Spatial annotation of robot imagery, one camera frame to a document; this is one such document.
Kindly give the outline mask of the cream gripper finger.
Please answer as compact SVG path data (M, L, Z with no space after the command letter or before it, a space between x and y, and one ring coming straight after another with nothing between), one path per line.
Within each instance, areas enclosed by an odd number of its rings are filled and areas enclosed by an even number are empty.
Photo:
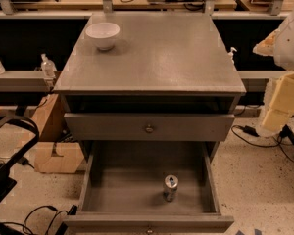
M265 93L264 133L278 133L294 116L294 71L280 77Z
M278 31L274 30L270 33L264 40L257 43L254 48L253 52L260 56L275 56L277 54L276 48L276 38L278 36Z

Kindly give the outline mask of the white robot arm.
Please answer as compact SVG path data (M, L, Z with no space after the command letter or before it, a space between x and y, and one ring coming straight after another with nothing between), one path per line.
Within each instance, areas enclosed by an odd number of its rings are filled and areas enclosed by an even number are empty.
M294 116L294 10L280 26L253 48L255 54L272 56L287 74L271 78L264 95L256 131L270 137L282 130Z

